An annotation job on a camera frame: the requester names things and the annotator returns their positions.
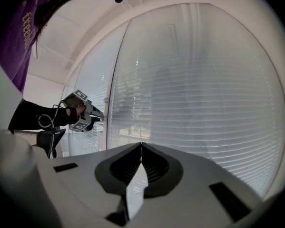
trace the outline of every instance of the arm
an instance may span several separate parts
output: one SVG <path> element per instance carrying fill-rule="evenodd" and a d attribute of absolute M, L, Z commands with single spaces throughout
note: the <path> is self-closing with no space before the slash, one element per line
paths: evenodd
<path fill-rule="evenodd" d="M 53 119 L 56 111 L 57 108 L 47 108 L 29 101 L 24 101 L 16 109 L 8 128 L 11 130 L 42 129 L 39 125 L 37 116 L 45 114 Z M 59 108 L 57 116 L 53 122 L 55 127 L 74 124 L 78 119 L 78 113 L 81 111 L 84 111 L 84 108 Z M 42 125 L 50 124 L 50 120 L 44 116 L 40 118 L 40 121 Z"/>

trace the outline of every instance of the white blinds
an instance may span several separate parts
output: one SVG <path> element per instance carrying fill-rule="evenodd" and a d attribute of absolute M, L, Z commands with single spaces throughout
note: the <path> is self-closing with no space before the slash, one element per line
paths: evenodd
<path fill-rule="evenodd" d="M 285 105 L 257 40 L 210 5 L 131 20 L 114 75 L 108 148 L 150 142 L 210 158 L 263 197 L 285 141 Z"/>
<path fill-rule="evenodd" d="M 83 61 L 74 88 L 84 92 L 92 104 L 104 112 L 104 98 L 107 97 L 109 79 L 116 63 L 120 44 L 128 23 L 103 38 L 87 54 Z M 105 149 L 103 146 L 103 122 L 94 124 L 88 133 L 69 131 L 70 155 L 93 153 Z"/>

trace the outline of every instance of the hand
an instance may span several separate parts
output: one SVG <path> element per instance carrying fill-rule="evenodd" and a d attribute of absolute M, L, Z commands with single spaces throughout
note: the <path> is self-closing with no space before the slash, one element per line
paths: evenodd
<path fill-rule="evenodd" d="M 80 113 L 84 112 L 85 110 L 86 110 L 86 106 L 84 106 L 84 105 L 79 105 L 79 106 L 76 108 L 76 111 L 77 111 L 77 118 L 79 118 Z"/>
<path fill-rule="evenodd" d="M 84 105 L 79 105 L 77 108 L 76 108 L 76 111 L 77 111 L 77 118 L 79 118 L 79 115 L 80 113 L 84 112 L 86 109 L 86 106 Z M 68 116 L 70 116 L 70 110 L 69 109 L 66 109 L 66 113 Z"/>

